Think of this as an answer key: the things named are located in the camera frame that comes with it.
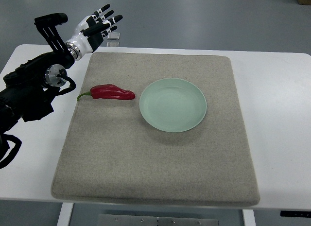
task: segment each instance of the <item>white table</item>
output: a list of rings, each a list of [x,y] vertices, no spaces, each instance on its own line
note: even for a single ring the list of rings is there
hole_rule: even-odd
[[[4,89],[5,74],[50,51],[48,45],[18,46],[0,75],[0,90]],[[97,51],[229,57],[261,196],[251,209],[311,209],[309,55],[113,47],[99,47]],[[23,144],[13,162],[0,170],[0,199],[60,202],[51,196],[51,183],[89,59],[87,54],[68,70],[77,89],[56,97],[53,113],[40,121],[24,123],[21,119],[8,132]]]

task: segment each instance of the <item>red pepper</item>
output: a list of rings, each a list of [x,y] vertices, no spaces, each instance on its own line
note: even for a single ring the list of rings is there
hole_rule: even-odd
[[[90,91],[78,96],[79,101],[81,96],[92,96],[93,99],[117,99],[117,100],[132,100],[135,99],[135,94],[132,91],[124,90],[113,84],[97,85],[91,88]]]

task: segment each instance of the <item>light green plate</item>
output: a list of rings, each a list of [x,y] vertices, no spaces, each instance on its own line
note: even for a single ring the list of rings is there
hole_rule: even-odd
[[[183,132],[204,118],[207,103],[194,84],[177,78],[160,79],[142,92],[139,108],[153,127],[166,132]]]

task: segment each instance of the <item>black robotic arm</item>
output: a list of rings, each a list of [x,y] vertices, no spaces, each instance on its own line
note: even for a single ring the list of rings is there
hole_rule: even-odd
[[[53,51],[20,65],[3,78],[6,88],[0,92],[0,169],[14,159],[21,147],[21,141],[17,137],[5,133],[20,118],[25,122],[34,121],[52,113],[53,99],[73,91],[76,87],[75,82],[67,76],[66,69],[86,53],[96,51],[104,38],[117,28],[113,25],[120,21],[122,16],[108,18],[113,11],[103,15],[109,7],[108,4],[85,17],[66,43],[55,27],[67,22],[66,14],[50,14],[35,18],[38,31]],[[70,86],[61,90],[66,81]],[[7,154],[10,149],[8,141],[15,144],[9,154]]]

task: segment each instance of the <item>green stem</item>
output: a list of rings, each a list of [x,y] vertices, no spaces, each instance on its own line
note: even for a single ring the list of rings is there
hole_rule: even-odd
[[[91,96],[91,92],[88,91],[88,92],[82,93],[81,95],[78,96],[77,101],[79,101],[81,96]]]

